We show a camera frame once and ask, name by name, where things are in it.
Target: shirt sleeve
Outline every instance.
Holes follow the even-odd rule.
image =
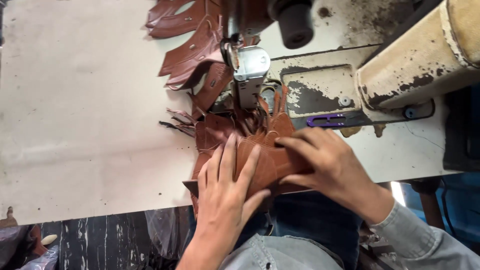
[[[388,217],[371,228],[387,239],[409,270],[480,269],[478,255],[396,201]]]

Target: white table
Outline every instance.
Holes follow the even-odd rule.
[[[15,0],[4,14],[0,79],[0,213],[19,224],[59,221],[191,203],[181,183],[194,140],[159,126],[165,108],[189,110],[184,92],[156,77],[166,51],[192,33],[152,40],[142,26],[154,0]],[[347,26],[315,19],[314,41],[281,46],[276,24],[260,46],[279,57],[336,49]],[[356,45],[371,42],[360,33]],[[445,110],[366,126],[347,138],[375,182],[447,174]]]

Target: jeans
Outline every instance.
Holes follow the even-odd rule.
[[[339,255],[346,270],[355,269],[362,219],[352,211],[319,192],[309,191],[277,196],[269,213],[273,224],[271,236],[291,235],[314,240]],[[196,224],[191,220],[194,230]],[[254,214],[241,232],[235,249],[255,233],[265,235],[267,230],[266,216]]]

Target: denim shirt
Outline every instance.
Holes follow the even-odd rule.
[[[409,270],[480,269],[479,256],[397,202],[388,217],[371,228],[388,240]],[[312,240],[256,234],[232,252],[219,269],[341,270],[343,263],[339,256]]]

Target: black knob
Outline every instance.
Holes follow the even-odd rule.
[[[294,4],[284,10],[277,17],[283,45],[287,49],[298,49],[305,46],[313,38],[311,6]]]

